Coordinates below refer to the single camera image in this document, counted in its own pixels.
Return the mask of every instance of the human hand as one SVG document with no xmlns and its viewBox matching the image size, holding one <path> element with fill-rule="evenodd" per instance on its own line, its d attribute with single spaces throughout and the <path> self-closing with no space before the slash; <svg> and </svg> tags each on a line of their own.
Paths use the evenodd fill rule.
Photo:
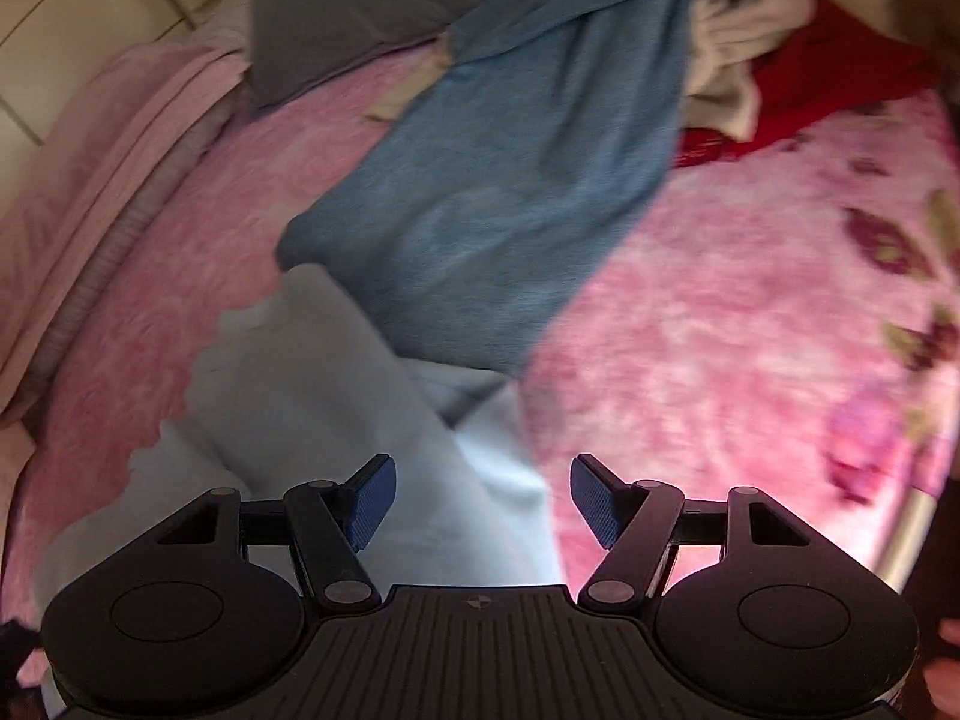
<svg viewBox="0 0 960 720">
<path fill-rule="evenodd" d="M 960 620 L 942 620 L 942 640 L 960 647 Z M 940 712 L 960 718 L 960 661 L 939 659 L 923 669 L 926 689 Z"/>
</svg>

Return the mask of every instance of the white wall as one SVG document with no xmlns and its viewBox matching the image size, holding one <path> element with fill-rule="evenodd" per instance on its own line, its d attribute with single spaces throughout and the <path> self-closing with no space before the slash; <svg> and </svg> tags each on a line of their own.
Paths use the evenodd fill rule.
<svg viewBox="0 0 960 720">
<path fill-rule="evenodd" d="M 178 23 L 167 0 L 0 0 L 0 215 L 71 95 L 104 60 Z"/>
</svg>

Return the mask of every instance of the pink bedsheet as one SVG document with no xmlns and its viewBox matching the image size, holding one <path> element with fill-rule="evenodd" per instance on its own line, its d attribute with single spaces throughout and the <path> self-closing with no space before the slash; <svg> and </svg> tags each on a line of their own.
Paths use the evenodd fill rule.
<svg viewBox="0 0 960 720">
<path fill-rule="evenodd" d="M 360 114 L 418 57 L 381 59 L 234 127 L 152 224 L 56 378 L 24 478 L 3 618 L 35 622 L 40 551 L 123 490 L 128 455 L 181 410 L 219 314 L 274 288 L 272 247 L 286 221 L 381 137 Z M 936 277 L 895 274 L 896 230 L 883 265 L 871 263 L 843 210 L 894 220 L 933 252 L 923 218 L 937 188 L 957 196 L 960 180 L 933 94 L 837 114 L 743 162 L 671 175 L 554 323 L 524 382 L 573 586 L 599 557 L 568 502 L 578 452 L 688 496 L 759 485 L 867 565 L 904 486 L 939 493 L 956 429 L 955 365 L 909 373 L 881 324 L 926 330 L 935 302 L 953 305 L 952 276 L 933 253 L 911 252 Z M 930 404 L 942 419 L 918 452 L 909 435 Z M 684 570 L 701 558 L 691 560 Z"/>
</svg>

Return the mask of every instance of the red cloth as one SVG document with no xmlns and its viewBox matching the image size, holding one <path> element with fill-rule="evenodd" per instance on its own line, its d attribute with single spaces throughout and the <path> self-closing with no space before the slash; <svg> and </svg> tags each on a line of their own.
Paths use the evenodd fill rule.
<svg viewBox="0 0 960 720">
<path fill-rule="evenodd" d="M 754 61 L 760 120 L 750 143 L 709 129 L 688 129 L 675 167 L 737 159 L 847 108 L 900 100 L 937 84 L 930 56 L 877 34 L 830 0 L 779 50 Z"/>
</svg>

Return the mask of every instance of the circular pad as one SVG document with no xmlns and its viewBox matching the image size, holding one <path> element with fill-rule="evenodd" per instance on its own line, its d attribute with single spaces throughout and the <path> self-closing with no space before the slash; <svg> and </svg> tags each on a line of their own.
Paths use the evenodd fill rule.
<svg viewBox="0 0 960 720">
<path fill-rule="evenodd" d="M 155 581 L 121 595 L 113 624 L 138 641 L 183 641 L 216 625 L 224 602 L 213 590 L 190 581 Z"/>
<path fill-rule="evenodd" d="M 759 640 L 791 650 L 826 647 L 850 627 L 850 613 L 842 602 L 801 584 L 756 590 L 740 602 L 739 614 L 743 627 Z"/>
</svg>

